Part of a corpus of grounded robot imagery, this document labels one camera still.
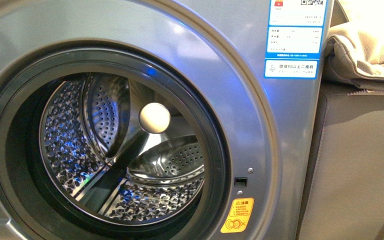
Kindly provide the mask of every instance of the qr code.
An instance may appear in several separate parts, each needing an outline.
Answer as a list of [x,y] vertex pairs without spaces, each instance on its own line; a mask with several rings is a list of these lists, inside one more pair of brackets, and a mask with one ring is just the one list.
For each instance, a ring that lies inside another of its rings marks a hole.
[[301,5],[323,5],[323,0],[301,0]]

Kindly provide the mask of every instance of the beige fabric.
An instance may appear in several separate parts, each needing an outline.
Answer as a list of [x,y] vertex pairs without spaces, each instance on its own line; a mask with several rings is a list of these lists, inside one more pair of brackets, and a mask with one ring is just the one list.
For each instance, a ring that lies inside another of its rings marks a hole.
[[384,0],[338,0],[349,21],[384,16]]
[[329,30],[323,79],[384,90],[384,17],[347,22]]

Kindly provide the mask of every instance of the washing machine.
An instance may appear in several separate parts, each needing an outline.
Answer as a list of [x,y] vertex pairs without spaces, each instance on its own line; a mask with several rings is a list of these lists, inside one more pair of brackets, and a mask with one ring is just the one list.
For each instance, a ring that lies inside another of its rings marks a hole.
[[0,240],[294,239],[333,0],[0,0]]

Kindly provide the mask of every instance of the gray fabric surface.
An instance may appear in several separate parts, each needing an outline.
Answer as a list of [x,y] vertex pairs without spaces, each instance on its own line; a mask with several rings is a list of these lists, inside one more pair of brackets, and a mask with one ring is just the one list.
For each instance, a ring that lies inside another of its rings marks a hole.
[[325,115],[300,240],[384,239],[384,96],[349,92],[321,87]]

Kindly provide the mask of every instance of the stainless steel drum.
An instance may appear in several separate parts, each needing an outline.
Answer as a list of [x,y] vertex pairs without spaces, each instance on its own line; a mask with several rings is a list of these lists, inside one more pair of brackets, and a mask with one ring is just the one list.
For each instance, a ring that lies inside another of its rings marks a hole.
[[[171,105],[174,121],[166,132],[150,134],[139,123],[146,104],[168,105],[162,96],[107,73],[59,81],[44,107],[39,141],[50,179],[73,205],[106,222],[146,225],[194,202],[204,183],[204,159],[191,127]],[[103,179],[114,172],[121,177],[102,191]]]

